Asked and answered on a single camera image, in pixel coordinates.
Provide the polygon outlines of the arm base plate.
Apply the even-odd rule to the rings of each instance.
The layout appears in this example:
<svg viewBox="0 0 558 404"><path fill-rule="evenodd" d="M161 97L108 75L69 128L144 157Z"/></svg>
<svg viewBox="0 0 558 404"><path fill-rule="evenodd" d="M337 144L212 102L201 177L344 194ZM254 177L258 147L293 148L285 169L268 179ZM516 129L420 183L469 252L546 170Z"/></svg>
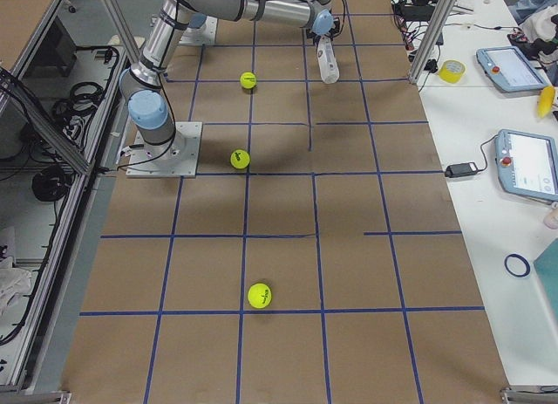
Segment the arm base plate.
<svg viewBox="0 0 558 404"><path fill-rule="evenodd" d="M131 166L126 167L126 176L130 178L195 178L198 166L202 123L178 121L176 135L172 146L159 147L144 142L137 131L134 145L141 147L131 152Z"/></svg>
<svg viewBox="0 0 558 404"><path fill-rule="evenodd" d="M179 45L202 46L214 45L218 19L196 13L192 16L187 29L183 32Z"/></svg>

